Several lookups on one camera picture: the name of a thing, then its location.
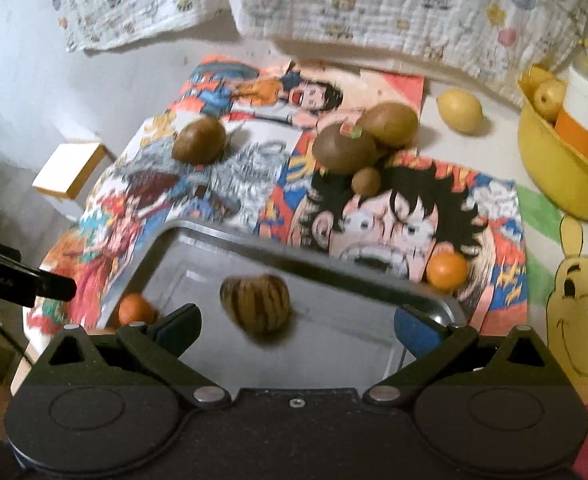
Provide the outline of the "brown kiwi with sticker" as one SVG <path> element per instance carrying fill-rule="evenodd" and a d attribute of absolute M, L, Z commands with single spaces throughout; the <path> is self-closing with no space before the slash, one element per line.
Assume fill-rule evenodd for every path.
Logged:
<path fill-rule="evenodd" d="M 318 133 L 311 147 L 318 164 L 342 176 L 373 166 L 379 155 L 372 136 L 360 129 L 356 134 L 342 133 L 342 127 L 337 122 Z"/>

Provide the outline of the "white patterned quilt right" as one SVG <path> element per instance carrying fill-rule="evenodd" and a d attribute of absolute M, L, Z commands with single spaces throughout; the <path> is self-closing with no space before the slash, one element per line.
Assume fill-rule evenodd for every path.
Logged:
<path fill-rule="evenodd" d="M 588 0 L 229 2 L 245 36 L 389 50 L 465 73 L 512 103 L 530 66 L 567 62 L 588 15 Z"/>

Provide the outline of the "white yellow cardboard box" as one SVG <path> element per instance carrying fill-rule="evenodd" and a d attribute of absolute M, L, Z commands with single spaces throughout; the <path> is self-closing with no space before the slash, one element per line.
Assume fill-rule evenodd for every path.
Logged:
<path fill-rule="evenodd" d="M 100 142 L 62 143 L 36 174 L 32 186 L 47 196 L 76 200 L 96 168 L 110 158 Z"/>

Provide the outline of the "yellow lemon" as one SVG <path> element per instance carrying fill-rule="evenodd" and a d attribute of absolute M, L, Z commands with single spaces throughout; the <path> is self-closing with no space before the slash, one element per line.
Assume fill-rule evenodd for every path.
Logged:
<path fill-rule="evenodd" d="M 483 107 L 480 100 L 469 91 L 452 88 L 443 92 L 436 104 L 440 118 L 452 130 L 476 133 L 483 121 Z"/>

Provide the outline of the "orange tangerine on poster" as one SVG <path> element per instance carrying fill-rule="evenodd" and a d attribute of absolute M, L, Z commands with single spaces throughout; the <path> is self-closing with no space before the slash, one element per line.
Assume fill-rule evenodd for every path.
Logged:
<path fill-rule="evenodd" d="M 428 284 L 442 292 L 454 292 L 468 279 L 468 262 L 458 252 L 432 255 L 425 269 Z"/>

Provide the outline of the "small brown kiwi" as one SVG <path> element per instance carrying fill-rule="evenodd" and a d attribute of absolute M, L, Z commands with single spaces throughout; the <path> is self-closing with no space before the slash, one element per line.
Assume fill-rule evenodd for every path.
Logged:
<path fill-rule="evenodd" d="M 361 197 L 373 197 L 381 188 L 381 174 L 374 167 L 362 168 L 352 177 L 352 192 Z"/>

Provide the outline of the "yellow apple in bowl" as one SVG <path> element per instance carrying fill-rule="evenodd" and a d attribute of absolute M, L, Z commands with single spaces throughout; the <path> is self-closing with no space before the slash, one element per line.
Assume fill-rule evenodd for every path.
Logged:
<path fill-rule="evenodd" d="M 533 95 L 533 107 L 550 124 L 558 119 L 565 98 L 566 84 L 551 78 L 538 84 Z"/>

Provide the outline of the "anime posters mat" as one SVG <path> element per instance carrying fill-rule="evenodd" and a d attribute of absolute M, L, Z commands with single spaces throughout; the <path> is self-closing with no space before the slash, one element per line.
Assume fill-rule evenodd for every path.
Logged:
<path fill-rule="evenodd" d="M 419 76 L 204 58 L 179 99 L 147 119 L 104 171 L 79 221 L 44 258 L 44 270 L 72 278 L 77 292 L 28 307 L 27 337 L 46 344 L 68 323 L 104 327 L 104 295 L 134 252 L 177 218 L 223 223 L 415 282 L 432 255 L 458 252 L 469 274 L 456 298 L 471 324 L 503 335 L 524 323 L 525 245 L 512 182 L 420 156 L 413 144 L 386 146 L 379 193 L 361 197 L 350 177 L 312 154 L 321 130 L 339 122 L 346 131 L 380 103 L 420 112 L 423 87 Z M 178 162 L 176 135 L 201 117 L 224 126 L 224 150 L 210 165 Z"/>

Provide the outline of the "striped pepino melon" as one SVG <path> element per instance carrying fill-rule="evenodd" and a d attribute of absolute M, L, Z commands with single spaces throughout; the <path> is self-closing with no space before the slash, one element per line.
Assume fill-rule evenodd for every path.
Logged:
<path fill-rule="evenodd" d="M 220 286 L 219 299 L 228 318 L 254 336 L 275 333 L 290 318 L 288 286 L 277 275 L 229 276 Z"/>

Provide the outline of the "small orange tangerine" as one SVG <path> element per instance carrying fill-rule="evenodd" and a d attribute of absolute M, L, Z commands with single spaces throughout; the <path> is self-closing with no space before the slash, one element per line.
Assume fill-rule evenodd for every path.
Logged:
<path fill-rule="evenodd" d="M 120 300 L 117 319 L 120 325 L 129 325 L 134 322 L 151 325 L 156 319 L 156 311 L 142 295 L 132 292 Z"/>

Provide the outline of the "metal baking tray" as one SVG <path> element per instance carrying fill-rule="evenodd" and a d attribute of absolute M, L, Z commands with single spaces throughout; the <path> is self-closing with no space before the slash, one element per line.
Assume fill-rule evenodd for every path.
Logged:
<path fill-rule="evenodd" d="M 230 276 L 262 274 L 285 281 L 292 312 L 283 330 L 257 339 L 224 313 L 219 289 Z M 180 359 L 230 393 L 364 390 L 398 370 L 402 344 L 393 318 L 399 308 L 434 330 L 466 322 L 457 300 L 426 285 L 189 219 L 165 223 L 134 252 L 102 299 L 102 324 L 115 320 L 130 292 L 161 315 L 184 304 L 200 308 L 201 335 Z"/>

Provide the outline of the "yellow plastic bowl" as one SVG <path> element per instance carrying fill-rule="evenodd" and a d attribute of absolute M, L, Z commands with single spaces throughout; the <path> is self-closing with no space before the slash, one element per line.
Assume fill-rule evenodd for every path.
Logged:
<path fill-rule="evenodd" d="M 522 94 L 518 149 L 541 192 L 561 210 L 588 221 L 588 159 L 562 140 L 533 106 L 536 88 L 553 78 L 550 70 L 537 65 L 518 78 Z"/>

